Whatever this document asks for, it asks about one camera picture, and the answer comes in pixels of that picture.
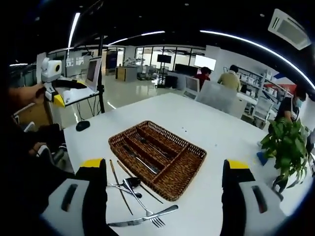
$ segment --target cutlery tray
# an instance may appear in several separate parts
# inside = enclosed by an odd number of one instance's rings
[[[135,176],[168,201],[179,199],[207,155],[205,150],[151,121],[131,127],[108,142],[112,152]],[[130,151],[147,165],[158,168],[159,172],[152,173]]]

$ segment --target office chair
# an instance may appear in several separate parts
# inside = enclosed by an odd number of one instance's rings
[[[186,76],[185,80],[186,87],[184,89],[183,96],[195,99],[197,95],[200,93],[199,80],[190,76]]]
[[[263,127],[265,126],[269,115],[270,115],[270,111],[271,108],[273,107],[274,103],[272,101],[270,101],[269,99],[265,98],[265,97],[259,97],[258,99],[258,103],[254,108],[254,111],[252,113],[252,116],[254,118],[254,124],[256,125],[256,121],[260,120],[262,121],[262,124],[257,126],[260,129],[263,129]]]
[[[195,100],[230,114],[236,93],[236,90],[231,90],[216,82],[205,81]]]

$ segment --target blue object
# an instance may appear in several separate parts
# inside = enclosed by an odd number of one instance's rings
[[[256,155],[257,155],[257,157],[258,157],[260,163],[264,166],[264,165],[267,163],[267,161],[268,161],[268,159],[266,159],[266,158],[264,157],[264,152],[260,151],[260,152],[258,152]]]

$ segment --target fork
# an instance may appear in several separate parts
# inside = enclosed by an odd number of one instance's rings
[[[125,179],[123,179],[123,183],[125,184],[125,186],[129,189],[129,191],[133,194],[133,196],[136,198],[136,200],[138,201],[138,203],[142,206],[142,208],[146,211],[146,216],[150,216],[153,215],[154,213],[150,210],[148,210],[143,203],[140,201],[140,199],[135,195],[133,189],[130,187],[128,181],[126,181]],[[158,228],[162,228],[163,226],[165,226],[165,223],[159,218],[153,218],[150,219],[150,221]]]
[[[152,147],[154,150],[156,150],[159,154],[161,154],[162,156],[164,156],[167,159],[170,159],[171,156],[168,153],[162,152],[159,149],[157,149],[154,145],[150,144],[145,138],[141,137],[138,133],[135,134],[135,137],[137,140],[139,140],[141,143],[143,144],[147,144],[150,147]]]

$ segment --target knife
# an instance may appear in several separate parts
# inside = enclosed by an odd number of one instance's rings
[[[142,222],[144,222],[146,220],[150,220],[150,219],[162,216],[162,215],[166,215],[166,214],[169,214],[169,213],[174,212],[176,210],[178,210],[178,205],[172,205],[169,208],[167,208],[167,209],[165,209],[163,211],[160,211],[158,213],[155,213],[153,215],[149,215],[149,216],[142,217],[142,218],[139,218],[139,219],[124,221],[124,222],[109,223],[108,225],[109,226],[113,226],[113,227],[126,227],[126,226],[131,226],[131,225],[139,225],[139,224],[141,224]]]

